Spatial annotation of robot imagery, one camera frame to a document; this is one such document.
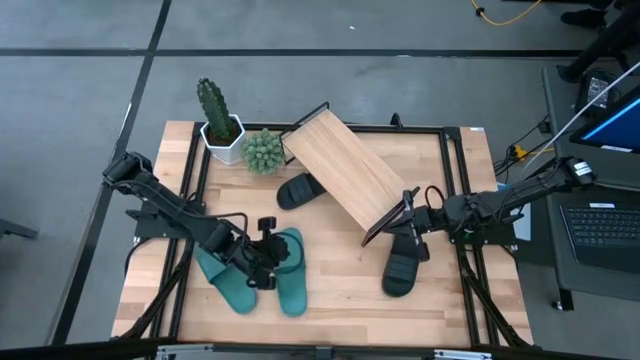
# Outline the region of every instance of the table leg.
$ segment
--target table leg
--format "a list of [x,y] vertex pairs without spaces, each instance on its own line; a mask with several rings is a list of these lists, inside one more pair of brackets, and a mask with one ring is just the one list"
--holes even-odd
[[38,232],[28,227],[12,223],[11,221],[0,219],[0,237],[2,235],[18,235],[27,239],[35,239]]
[[573,311],[573,295],[571,291],[560,288],[560,300],[551,303],[554,309],[559,311]]

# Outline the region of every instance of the cactus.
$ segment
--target cactus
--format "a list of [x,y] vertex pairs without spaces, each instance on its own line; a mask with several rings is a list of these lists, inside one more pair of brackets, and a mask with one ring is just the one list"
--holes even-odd
[[202,78],[198,81],[198,99],[207,116],[212,139],[222,144],[231,144],[235,123],[229,118],[229,110],[220,88],[213,81]]
[[259,175],[273,174],[284,162],[280,138],[269,130],[262,129],[242,144],[242,158],[247,162],[250,172]]

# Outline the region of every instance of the teal slipper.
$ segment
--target teal slipper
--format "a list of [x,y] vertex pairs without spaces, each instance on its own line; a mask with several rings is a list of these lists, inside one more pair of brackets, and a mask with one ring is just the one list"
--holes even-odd
[[235,265],[225,265],[217,255],[210,255],[200,245],[195,249],[196,261],[209,284],[215,286],[233,311],[246,314],[256,306],[254,289],[247,286],[247,275]]
[[300,316],[307,310],[306,265],[302,234],[295,228],[287,228],[278,233],[289,249],[287,260],[280,262],[275,269],[276,289],[280,308],[287,316]]

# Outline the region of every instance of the wooden table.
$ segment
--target wooden table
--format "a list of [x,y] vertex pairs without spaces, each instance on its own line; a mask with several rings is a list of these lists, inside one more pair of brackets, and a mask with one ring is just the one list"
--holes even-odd
[[[186,121],[167,122],[160,144],[154,172],[175,192],[180,187],[193,126],[192,122]],[[461,128],[461,132],[472,190],[495,190],[496,180],[484,131]],[[357,136],[400,175],[408,188],[420,186],[425,189],[428,185],[436,185],[443,191],[446,189],[437,136],[389,133],[357,133]],[[198,146],[194,169],[200,168],[201,140]],[[449,147],[455,165],[453,144]],[[456,166],[453,168],[457,193],[461,193]],[[329,194],[292,211],[278,208],[278,187],[304,171],[304,167],[294,161],[273,176],[260,177],[248,173],[244,164],[227,167],[211,159],[204,199],[210,214],[246,212],[250,221],[249,233],[254,239],[260,238],[257,219],[263,216],[276,216],[278,229],[300,229],[307,261],[307,312],[299,318],[289,318],[280,311],[275,291],[260,291],[258,304],[251,313],[236,314],[207,283],[193,260],[179,340],[468,347],[461,280],[454,247],[447,241],[447,235],[439,232],[425,237],[431,260],[420,265],[411,293],[391,298],[381,288],[381,275],[391,246],[390,235],[381,234],[361,248],[364,230]],[[195,189],[196,181],[197,174],[193,176],[191,189]],[[421,192],[415,198],[415,205],[423,205],[424,201]],[[129,329],[156,295],[167,243],[166,239],[151,240],[133,255],[113,335]],[[485,247],[484,258],[494,302],[520,336],[531,342],[512,258],[497,246]],[[487,342],[482,307],[477,299],[475,303],[480,336]],[[161,335],[168,332],[172,308],[170,298],[165,307]]]

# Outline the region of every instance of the black slipper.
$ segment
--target black slipper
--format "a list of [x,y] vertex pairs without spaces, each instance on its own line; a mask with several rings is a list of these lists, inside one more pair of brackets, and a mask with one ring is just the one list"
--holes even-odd
[[292,210],[326,193],[322,185],[309,173],[300,174],[287,180],[278,189],[278,206]]
[[393,297],[407,295],[416,283],[418,255],[411,237],[394,235],[393,246],[382,274],[382,290]]

